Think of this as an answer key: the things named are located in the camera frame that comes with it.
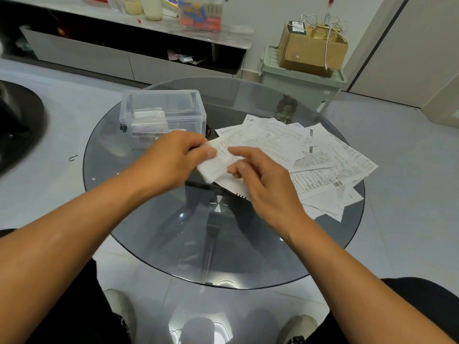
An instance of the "clear plastic box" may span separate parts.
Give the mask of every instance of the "clear plastic box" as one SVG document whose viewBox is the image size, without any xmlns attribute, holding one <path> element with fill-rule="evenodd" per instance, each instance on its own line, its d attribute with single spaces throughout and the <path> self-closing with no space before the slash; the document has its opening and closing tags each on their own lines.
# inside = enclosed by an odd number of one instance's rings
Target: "clear plastic box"
<svg viewBox="0 0 459 344">
<path fill-rule="evenodd" d="M 185 27 L 220 32 L 224 0 L 178 0 L 179 21 Z"/>
<path fill-rule="evenodd" d="M 197 90 L 136 90 L 123 95 L 119 121 L 138 148 L 173 130 L 205 135 L 206 111 Z"/>
</svg>

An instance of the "brown cardboard box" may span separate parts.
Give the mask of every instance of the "brown cardboard box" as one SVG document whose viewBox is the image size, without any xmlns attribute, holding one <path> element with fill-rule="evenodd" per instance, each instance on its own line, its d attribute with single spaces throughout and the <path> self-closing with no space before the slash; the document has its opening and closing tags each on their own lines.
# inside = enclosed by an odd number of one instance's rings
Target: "brown cardboard box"
<svg viewBox="0 0 459 344">
<path fill-rule="evenodd" d="M 327 41 L 314 38 L 314 33 L 315 29 L 309 34 L 290 33 L 288 24 L 285 24 L 278 46 L 279 66 L 316 75 L 320 74 L 318 72 L 325 72 L 324 59 Z M 342 68 L 347 48 L 346 40 L 341 37 L 336 41 L 328 41 L 328 69 L 340 70 Z"/>
</svg>

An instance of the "door frame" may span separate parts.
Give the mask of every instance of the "door frame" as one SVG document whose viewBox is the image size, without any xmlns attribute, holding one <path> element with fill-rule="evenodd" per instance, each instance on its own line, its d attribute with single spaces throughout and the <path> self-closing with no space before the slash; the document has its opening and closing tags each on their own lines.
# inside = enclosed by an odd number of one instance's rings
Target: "door frame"
<svg viewBox="0 0 459 344">
<path fill-rule="evenodd" d="M 368 25 L 367 30 L 344 67 L 344 72 L 347 75 L 347 84 L 343 87 L 343 91 L 351 92 L 354 83 L 357 81 L 366 65 L 370 62 L 373 54 L 392 28 L 392 25 L 395 23 L 408 1 L 409 0 L 383 0 L 373 20 Z"/>
</svg>

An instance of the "marble countertop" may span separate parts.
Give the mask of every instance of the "marble countertop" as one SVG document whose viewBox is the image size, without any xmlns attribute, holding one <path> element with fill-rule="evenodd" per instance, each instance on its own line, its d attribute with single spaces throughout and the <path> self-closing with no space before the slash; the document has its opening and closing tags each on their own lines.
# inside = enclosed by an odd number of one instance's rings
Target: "marble countertop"
<svg viewBox="0 0 459 344">
<path fill-rule="evenodd" d="M 253 29 L 244 26 L 222 25 L 221 32 L 210 32 L 183 27 L 178 18 L 164 16 L 162 21 L 149 21 L 145 15 L 130 16 L 112 11 L 107 3 L 92 0 L 9 0 L 27 5 L 68 12 L 104 21 L 150 29 L 186 38 L 193 38 L 224 46 L 249 49 L 252 46 Z"/>
</svg>

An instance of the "glass table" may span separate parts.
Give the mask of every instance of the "glass table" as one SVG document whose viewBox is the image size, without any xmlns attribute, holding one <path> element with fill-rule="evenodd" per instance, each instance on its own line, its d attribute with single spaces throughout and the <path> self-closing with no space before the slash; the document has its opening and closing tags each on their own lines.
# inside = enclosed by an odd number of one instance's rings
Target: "glass table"
<svg viewBox="0 0 459 344">
<path fill-rule="evenodd" d="M 207 113 L 207 137 L 215 129 L 241 124 L 247 114 L 304 127 L 317 123 L 343 141 L 341 133 L 307 105 L 261 84 L 233 78 L 181 78 L 146 89 L 197 89 Z M 140 154 L 119 123 L 120 104 L 92 132 L 83 162 L 86 190 L 116 175 Z M 364 197 L 360 182 L 355 189 Z M 316 221 L 342 247 L 353 238 L 364 201 L 348 206 L 342 222 Z M 249 201 L 206 185 L 193 172 L 185 186 L 155 197 L 126 217 L 113 237 L 146 264 L 193 283 L 233 289 L 260 289 L 308 275 L 296 255 L 254 212 Z"/>
</svg>

